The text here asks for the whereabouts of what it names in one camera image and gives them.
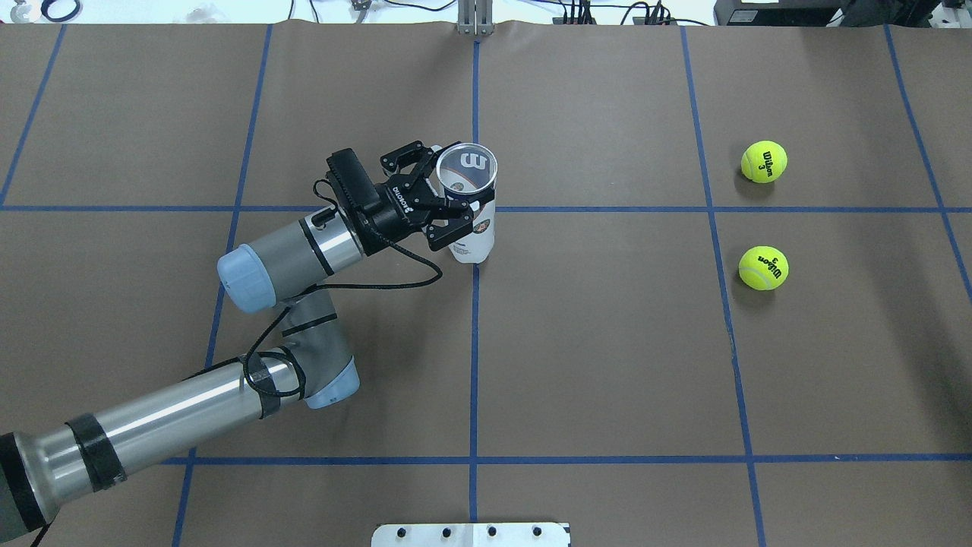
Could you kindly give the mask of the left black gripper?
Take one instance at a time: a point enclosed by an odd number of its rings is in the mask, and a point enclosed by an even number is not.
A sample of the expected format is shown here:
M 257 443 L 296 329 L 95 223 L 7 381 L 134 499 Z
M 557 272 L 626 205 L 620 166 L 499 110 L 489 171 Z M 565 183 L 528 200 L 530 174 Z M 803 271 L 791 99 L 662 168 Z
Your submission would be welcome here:
M 418 232 L 424 233 L 431 251 L 471 235 L 477 214 L 471 205 L 431 208 L 437 191 L 428 177 L 441 153 L 441 146 L 428 147 L 416 140 L 380 157 L 386 180 L 377 185 L 362 183 L 357 196 L 358 235 L 365 254 L 389 247 L 385 240 L 398 243 Z

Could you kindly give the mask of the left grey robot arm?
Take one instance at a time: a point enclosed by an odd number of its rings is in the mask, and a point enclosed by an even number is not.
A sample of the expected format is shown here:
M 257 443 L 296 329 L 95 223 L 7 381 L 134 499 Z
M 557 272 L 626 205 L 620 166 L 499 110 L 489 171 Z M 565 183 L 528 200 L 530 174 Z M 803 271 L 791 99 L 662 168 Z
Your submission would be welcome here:
M 329 407 L 360 387 L 355 357 L 330 297 L 334 274 L 421 233 L 437 251 L 472 232 L 475 201 L 441 196 L 431 174 L 459 143 L 416 141 L 382 156 L 374 184 L 351 149 L 327 159 L 325 207 L 216 264 L 223 291 L 246 314 L 274 309 L 280 346 L 258 337 L 240 356 L 131 402 L 83 413 L 52 432 L 2 436 L 2 540 L 41 540 L 66 503 L 121 485 L 254 420 L 302 401 Z

